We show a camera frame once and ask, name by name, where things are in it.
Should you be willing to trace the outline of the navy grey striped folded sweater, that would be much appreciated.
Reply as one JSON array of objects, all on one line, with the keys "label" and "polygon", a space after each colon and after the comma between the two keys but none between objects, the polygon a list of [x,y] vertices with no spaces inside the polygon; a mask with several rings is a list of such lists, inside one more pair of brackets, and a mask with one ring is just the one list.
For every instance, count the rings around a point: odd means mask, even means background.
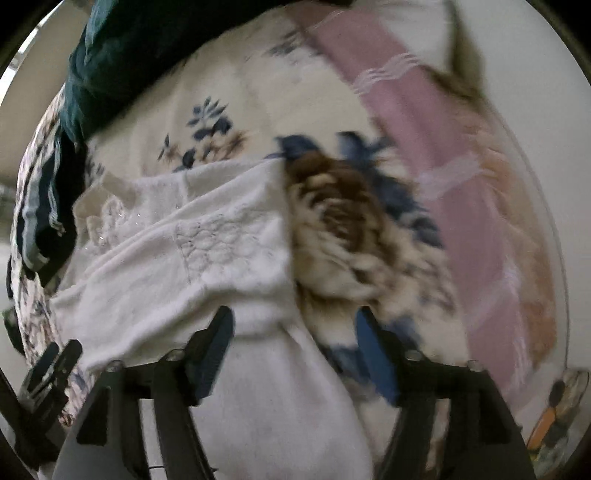
[{"label": "navy grey striped folded sweater", "polygon": [[17,216],[16,241],[25,276],[46,286],[72,253],[73,204],[85,189],[87,147],[56,130],[49,156],[33,173]]}]

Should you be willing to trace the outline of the dark teal garment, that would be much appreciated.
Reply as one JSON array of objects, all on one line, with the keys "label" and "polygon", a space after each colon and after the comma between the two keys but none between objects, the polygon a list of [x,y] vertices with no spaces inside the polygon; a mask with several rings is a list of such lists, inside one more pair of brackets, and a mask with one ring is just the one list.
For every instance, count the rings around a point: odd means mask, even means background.
[{"label": "dark teal garment", "polygon": [[286,1],[96,1],[69,59],[60,124],[81,144],[206,42]]}]

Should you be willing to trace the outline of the white knit sweater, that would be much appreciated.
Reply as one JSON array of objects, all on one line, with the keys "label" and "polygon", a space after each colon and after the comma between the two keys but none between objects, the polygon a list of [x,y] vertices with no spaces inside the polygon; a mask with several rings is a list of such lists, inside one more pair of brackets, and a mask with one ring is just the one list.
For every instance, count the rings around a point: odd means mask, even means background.
[{"label": "white knit sweater", "polygon": [[192,411],[212,466],[228,479],[368,479],[353,402],[297,309],[283,173],[263,160],[104,174],[75,203],[52,317],[92,375],[159,359],[228,306],[235,336]]}]

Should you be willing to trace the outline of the floral fleece blanket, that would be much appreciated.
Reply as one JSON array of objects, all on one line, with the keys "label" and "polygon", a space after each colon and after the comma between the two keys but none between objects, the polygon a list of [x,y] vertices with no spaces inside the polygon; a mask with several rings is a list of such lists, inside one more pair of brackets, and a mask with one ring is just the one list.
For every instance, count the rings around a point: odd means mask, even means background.
[{"label": "floral fleece blanket", "polygon": [[[297,309],[353,402],[374,471],[399,410],[370,382],[356,340],[358,311],[369,307],[431,360],[461,366],[469,347],[440,229],[394,141],[290,17],[300,2],[206,42],[81,143],[83,193],[104,174],[130,181],[224,161],[280,160]],[[76,340],[60,336],[50,308],[77,244],[76,223],[73,251],[46,286],[25,276],[16,241],[29,178],[62,129],[65,82],[25,150],[17,181],[11,286],[29,362],[51,342]],[[87,375],[82,354],[67,387],[66,424],[114,361]]]}]

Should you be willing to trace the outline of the orange handled tool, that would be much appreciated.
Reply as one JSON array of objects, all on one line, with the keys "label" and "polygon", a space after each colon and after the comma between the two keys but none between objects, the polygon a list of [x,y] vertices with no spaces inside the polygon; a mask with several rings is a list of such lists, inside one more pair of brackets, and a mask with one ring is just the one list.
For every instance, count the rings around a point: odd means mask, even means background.
[{"label": "orange handled tool", "polygon": [[528,439],[527,449],[529,451],[536,452],[541,448],[546,434],[557,420],[557,406],[562,401],[565,390],[566,384],[563,380],[557,380],[552,385],[548,396],[547,407],[541,414]]}]

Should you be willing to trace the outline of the pink striped bed sheet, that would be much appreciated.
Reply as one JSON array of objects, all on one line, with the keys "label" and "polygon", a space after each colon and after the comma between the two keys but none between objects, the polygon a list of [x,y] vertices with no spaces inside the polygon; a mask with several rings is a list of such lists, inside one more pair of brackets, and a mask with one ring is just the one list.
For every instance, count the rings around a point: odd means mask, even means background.
[{"label": "pink striped bed sheet", "polygon": [[396,144],[451,261],[472,354],[507,398],[557,341],[546,245],[517,152],[488,108],[445,92],[455,19],[446,1],[305,1],[290,17]]}]

